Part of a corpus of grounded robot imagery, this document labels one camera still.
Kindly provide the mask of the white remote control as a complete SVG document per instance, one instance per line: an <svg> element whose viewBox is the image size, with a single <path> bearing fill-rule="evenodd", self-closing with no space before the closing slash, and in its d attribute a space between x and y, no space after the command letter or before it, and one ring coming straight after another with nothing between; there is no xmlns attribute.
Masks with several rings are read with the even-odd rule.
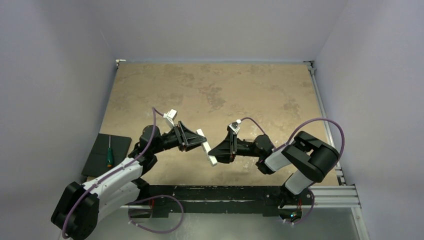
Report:
<svg viewBox="0 0 424 240"><path fill-rule="evenodd" d="M206 136L204 135L204 133L203 133L202 129L197 129L197 130L196 130L196 133L197 133L198 135L202 136L202 137L206 137ZM216 166L216 165L218 164L218 161L217 161L217 159L216 159L216 157L215 157L215 156L211 156L211 155L209 155L209 151L211 150L211 147L210 147L210 145L209 145L208 141L206 140L205 142L203 142L203 143L201 144L201 146L202 146L202 149L203 149L203 151L205 152L206 157L207 157L207 160L209 161L209 163L211 164L211 166L212 166L212 167Z"/></svg>

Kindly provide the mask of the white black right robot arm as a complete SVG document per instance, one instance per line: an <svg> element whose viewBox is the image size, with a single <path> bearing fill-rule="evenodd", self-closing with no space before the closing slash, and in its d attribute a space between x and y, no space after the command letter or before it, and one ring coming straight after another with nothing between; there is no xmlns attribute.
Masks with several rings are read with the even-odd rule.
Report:
<svg viewBox="0 0 424 240"><path fill-rule="evenodd" d="M233 162L236 156L257 157L256 166L265 175L293 165L296 171L280 191L282 200L288 204L298 200L307 187L322 182L340 158L334 147L305 131L300 131L291 143L279 150L273 149L266 134L257 136L254 141L246 141L229 131L220 144L208 151L208 155L223 164Z"/></svg>

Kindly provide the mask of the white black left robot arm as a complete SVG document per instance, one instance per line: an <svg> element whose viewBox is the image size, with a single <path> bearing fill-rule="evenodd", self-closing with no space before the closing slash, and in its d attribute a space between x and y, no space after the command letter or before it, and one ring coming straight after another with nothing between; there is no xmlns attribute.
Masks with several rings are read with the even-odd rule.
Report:
<svg viewBox="0 0 424 240"><path fill-rule="evenodd" d="M138 184L156 164L157 153L172 148L188 152L206 142L205 136L189 130L181 121L166 133L155 125L146 126L133 151L121 163L93 180L66 186L51 222L61 229L64 239L86 239L102 218L122 205L148 201L148 189Z"/></svg>

